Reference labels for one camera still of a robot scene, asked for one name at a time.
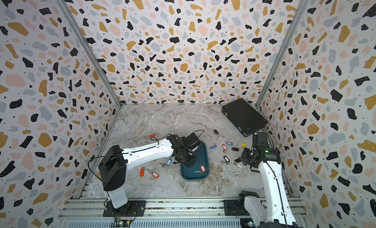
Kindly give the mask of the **black tag key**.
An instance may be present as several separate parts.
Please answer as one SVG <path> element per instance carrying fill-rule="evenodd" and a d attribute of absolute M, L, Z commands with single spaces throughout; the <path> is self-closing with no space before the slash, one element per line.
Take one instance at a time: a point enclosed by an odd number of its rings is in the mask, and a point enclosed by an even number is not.
<path fill-rule="evenodd" d="M 223 160 L 221 162 L 223 162 L 223 163 L 225 163 L 227 165 L 229 165 L 231 163 L 231 161 L 229 160 L 229 158 L 227 156 L 224 156 Z"/>
<path fill-rule="evenodd" d="M 234 165 L 236 165 L 236 166 L 238 166 L 238 167 L 241 168 L 241 165 L 240 165 L 241 158 L 238 155 L 236 155 L 236 154 L 234 156 L 236 157 L 236 159 L 234 160 Z"/>

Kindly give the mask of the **teal storage box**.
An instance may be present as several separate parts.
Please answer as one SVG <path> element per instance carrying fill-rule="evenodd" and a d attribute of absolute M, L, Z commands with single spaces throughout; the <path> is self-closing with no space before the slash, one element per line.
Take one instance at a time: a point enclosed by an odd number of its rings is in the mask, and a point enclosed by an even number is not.
<path fill-rule="evenodd" d="M 181 176 L 188 182 L 202 181 L 206 179 L 210 173 L 206 144 L 201 141 L 197 150 L 196 161 L 191 168 L 180 165 Z"/>

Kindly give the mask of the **red tag key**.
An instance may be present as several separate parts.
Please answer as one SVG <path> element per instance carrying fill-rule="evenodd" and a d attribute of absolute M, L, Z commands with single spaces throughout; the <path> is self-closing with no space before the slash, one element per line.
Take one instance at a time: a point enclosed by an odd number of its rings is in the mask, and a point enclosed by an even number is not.
<path fill-rule="evenodd" d="M 200 170 L 198 170 L 198 171 L 194 171 L 194 173 L 200 173 L 200 174 L 203 174 L 203 173 L 205 173 L 207 170 L 206 170 L 206 168 L 205 168 L 205 166 L 204 165 L 201 165 L 200 166 Z"/>
<path fill-rule="evenodd" d="M 160 177 L 160 175 L 159 175 L 157 172 L 155 172 L 155 171 L 149 171 L 149 173 L 150 173 L 150 175 L 153 176 L 154 178 L 159 178 L 159 177 Z"/>
<path fill-rule="evenodd" d="M 150 170 L 145 168 L 145 167 L 142 167 L 140 169 L 140 176 L 143 177 L 146 173 L 148 173 Z"/>
<path fill-rule="evenodd" d="M 222 144 L 222 148 L 223 148 L 223 152 L 226 153 L 228 150 L 227 146 L 225 144 Z"/>

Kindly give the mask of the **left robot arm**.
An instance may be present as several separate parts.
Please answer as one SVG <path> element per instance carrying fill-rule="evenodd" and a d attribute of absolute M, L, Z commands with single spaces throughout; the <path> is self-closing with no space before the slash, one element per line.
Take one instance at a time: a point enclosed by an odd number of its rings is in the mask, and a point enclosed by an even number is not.
<path fill-rule="evenodd" d="M 191 133 L 187 137 L 168 134 L 165 138 L 156 139 L 155 143 L 136 148 L 112 146 L 102 157 L 98 165 L 104 191 L 109 195 L 114 209 L 129 206 L 125 191 L 127 171 L 160 158 L 174 157 L 175 161 L 188 168 L 196 162 L 196 150 L 201 145 L 198 136 Z"/>

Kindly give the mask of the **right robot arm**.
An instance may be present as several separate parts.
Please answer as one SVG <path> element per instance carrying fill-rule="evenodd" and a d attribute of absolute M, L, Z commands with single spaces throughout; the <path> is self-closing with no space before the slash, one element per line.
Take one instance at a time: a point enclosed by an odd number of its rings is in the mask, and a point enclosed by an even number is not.
<path fill-rule="evenodd" d="M 245 148 L 241 160 L 258 168 L 263 182 L 266 205 L 255 195 L 246 195 L 243 208 L 256 228 L 297 228 L 298 224 L 287 199 L 282 176 L 280 153 L 277 149 Z"/>

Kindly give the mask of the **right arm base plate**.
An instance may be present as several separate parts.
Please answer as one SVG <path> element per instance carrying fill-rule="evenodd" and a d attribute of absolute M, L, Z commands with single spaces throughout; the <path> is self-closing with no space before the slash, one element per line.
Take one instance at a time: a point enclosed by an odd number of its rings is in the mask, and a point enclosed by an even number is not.
<path fill-rule="evenodd" d="M 250 216 L 238 200 L 224 200 L 223 204 L 225 216 Z"/>

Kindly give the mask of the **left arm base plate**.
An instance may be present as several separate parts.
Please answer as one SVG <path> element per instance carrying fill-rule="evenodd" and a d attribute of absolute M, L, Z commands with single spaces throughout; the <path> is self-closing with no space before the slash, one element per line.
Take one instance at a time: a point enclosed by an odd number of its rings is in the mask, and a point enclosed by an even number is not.
<path fill-rule="evenodd" d="M 143 217 L 145 208 L 145 200 L 130 200 L 119 208 L 114 208 L 112 202 L 107 201 L 103 217 Z"/>

